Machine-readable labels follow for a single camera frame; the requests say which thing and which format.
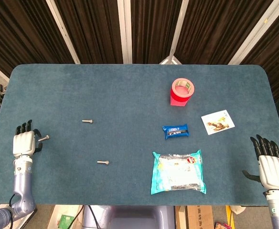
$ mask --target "screw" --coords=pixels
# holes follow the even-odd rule
[[[48,139],[50,139],[50,136],[49,136],[49,135],[46,135],[45,137],[40,138],[40,139],[38,140],[38,142],[42,142],[42,141],[45,141],[45,140],[48,140]]]
[[[89,120],[82,120],[83,123],[93,123],[93,120],[92,119],[89,119]]]
[[[97,161],[98,164],[106,164],[108,165],[109,164],[109,161]]]

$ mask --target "brown curtain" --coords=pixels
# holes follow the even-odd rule
[[[160,63],[170,52],[182,0],[131,0],[133,63]]]
[[[81,63],[123,63],[116,0],[56,0]]]
[[[228,64],[272,0],[189,0],[176,52],[184,64]]]
[[[262,66],[269,78],[274,99],[279,98],[279,17],[242,61],[242,64]]]
[[[0,70],[22,63],[74,63],[46,1],[0,0]]]

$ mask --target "table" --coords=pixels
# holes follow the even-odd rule
[[[170,87],[195,85],[186,107],[170,106]],[[207,135],[201,116],[227,110],[235,127]],[[15,127],[50,135],[33,157],[38,204],[266,205],[250,136],[279,145],[279,118],[264,70],[255,65],[28,64],[13,70],[0,110],[0,203],[13,190]],[[93,124],[82,123],[93,119]],[[189,137],[164,139],[162,125],[187,123]],[[154,158],[201,149],[206,195],[150,195]],[[110,164],[97,164],[109,160]]]

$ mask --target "black cable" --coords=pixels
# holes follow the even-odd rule
[[[4,95],[5,95],[5,93],[4,94],[0,93],[0,107],[1,107],[2,101],[4,99]]]
[[[12,211],[8,210],[10,212],[10,229],[13,228],[13,215],[12,215]]]
[[[15,194],[13,194],[12,197],[10,198],[10,200],[9,200],[9,207],[11,207],[11,201],[12,201],[14,196],[15,196]]]
[[[94,212],[93,212],[91,206],[88,205],[88,207],[90,208],[90,210],[91,210],[91,212],[92,212],[92,215],[93,215],[93,217],[94,217],[94,220],[95,220],[97,229],[100,229],[100,225],[98,224],[98,221],[97,221],[97,219],[96,219],[96,216],[95,216],[95,214],[94,214]]]
[[[74,223],[74,221],[76,220],[76,218],[79,216],[80,212],[83,210],[84,208],[84,205],[82,205],[82,208],[80,209],[80,211],[77,213],[77,215],[75,216],[75,218],[73,219],[73,221],[71,222],[71,224],[68,226],[67,229],[70,229],[72,224]]]

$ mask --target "clear plastic bag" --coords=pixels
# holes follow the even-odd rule
[[[160,155],[156,152],[153,155],[151,194],[179,189],[206,193],[201,150],[187,155]]]

